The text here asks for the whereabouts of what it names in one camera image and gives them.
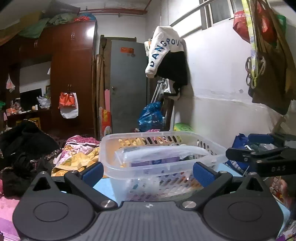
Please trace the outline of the right hand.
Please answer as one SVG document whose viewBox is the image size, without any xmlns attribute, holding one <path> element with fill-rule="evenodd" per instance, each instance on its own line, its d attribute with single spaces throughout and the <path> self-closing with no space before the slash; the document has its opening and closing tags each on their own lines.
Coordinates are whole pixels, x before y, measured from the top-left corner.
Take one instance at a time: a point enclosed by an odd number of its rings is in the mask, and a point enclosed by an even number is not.
<svg viewBox="0 0 296 241">
<path fill-rule="evenodd" d="M 291 216 L 295 216 L 295 179 L 281 176 L 280 190 L 284 206 L 288 208 Z"/>
</svg>

